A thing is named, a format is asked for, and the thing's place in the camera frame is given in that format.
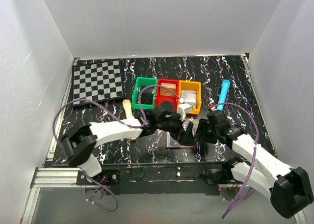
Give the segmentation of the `grey credit card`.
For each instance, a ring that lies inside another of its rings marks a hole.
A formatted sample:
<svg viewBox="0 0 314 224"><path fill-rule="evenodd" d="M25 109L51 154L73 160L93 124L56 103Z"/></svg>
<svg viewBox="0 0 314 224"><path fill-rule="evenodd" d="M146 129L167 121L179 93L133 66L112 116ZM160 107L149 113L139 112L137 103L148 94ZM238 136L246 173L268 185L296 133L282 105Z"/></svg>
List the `grey credit card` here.
<svg viewBox="0 0 314 224"><path fill-rule="evenodd" d="M177 147L181 147L181 145L170 136L170 133L167 132L167 138L166 138L166 145L167 148L177 148Z"/></svg>

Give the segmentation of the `red leather card holder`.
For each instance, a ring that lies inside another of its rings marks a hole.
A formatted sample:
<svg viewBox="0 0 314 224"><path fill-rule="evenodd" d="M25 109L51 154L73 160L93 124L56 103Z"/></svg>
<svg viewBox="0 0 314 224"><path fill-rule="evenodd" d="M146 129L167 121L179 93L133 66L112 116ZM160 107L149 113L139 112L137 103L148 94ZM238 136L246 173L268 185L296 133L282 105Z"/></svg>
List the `red leather card holder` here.
<svg viewBox="0 0 314 224"><path fill-rule="evenodd" d="M184 146L180 145L176 140L174 140L169 132L165 132L165 149L190 149L196 148L197 146Z"/></svg>

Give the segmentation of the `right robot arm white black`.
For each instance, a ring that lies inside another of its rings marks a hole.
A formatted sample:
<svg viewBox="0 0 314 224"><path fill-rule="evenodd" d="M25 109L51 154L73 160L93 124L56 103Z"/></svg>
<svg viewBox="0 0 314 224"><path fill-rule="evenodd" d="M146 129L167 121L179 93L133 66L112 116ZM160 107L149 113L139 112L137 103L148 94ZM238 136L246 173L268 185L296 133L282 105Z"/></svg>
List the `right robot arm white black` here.
<svg viewBox="0 0 314 224"><path fill-rule="evenodd" d="M220 111L200 119L195 134L199 142L225 144L243 158L224 162L214 176L240 181L263 194L284 218L291 218L314 201L308 173L293 168L271 155L238 125L232 126Z"/></svg>

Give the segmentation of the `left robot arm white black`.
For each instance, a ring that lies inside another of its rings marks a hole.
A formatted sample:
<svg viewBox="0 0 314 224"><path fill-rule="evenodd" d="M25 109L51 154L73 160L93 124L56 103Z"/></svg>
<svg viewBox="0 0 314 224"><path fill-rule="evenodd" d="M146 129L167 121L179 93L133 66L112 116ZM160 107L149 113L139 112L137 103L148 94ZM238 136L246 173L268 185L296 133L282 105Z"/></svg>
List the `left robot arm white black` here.
<svg viewBox="0 0 314 224"><path fill-rule="evenodd" d="M186 114L193 107L187 103L179 105L178 112L168 101L155 109L144 110L142 114L112 122L85 122L79 120L62 137L60 143L67 157L68 165L79 168L89 177L102 172L99 160L92 154L94 148L116 140L141 138L152 135L156 130L168 132L179 145L195 147L193 123L184 128Z"/></svg>

